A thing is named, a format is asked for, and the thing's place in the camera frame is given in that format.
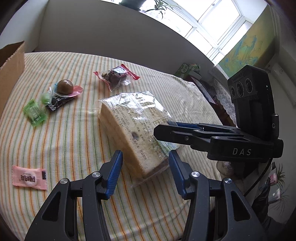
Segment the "white gloved right hand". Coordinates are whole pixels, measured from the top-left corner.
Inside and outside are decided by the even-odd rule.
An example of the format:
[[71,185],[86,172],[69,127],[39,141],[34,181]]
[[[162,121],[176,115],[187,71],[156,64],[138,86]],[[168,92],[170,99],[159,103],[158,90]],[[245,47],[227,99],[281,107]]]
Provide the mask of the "white gloved right hand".
[[242,179],[243,168],[240,164],[234,162],[218,161],[216,168],[220,173],[221,178]]

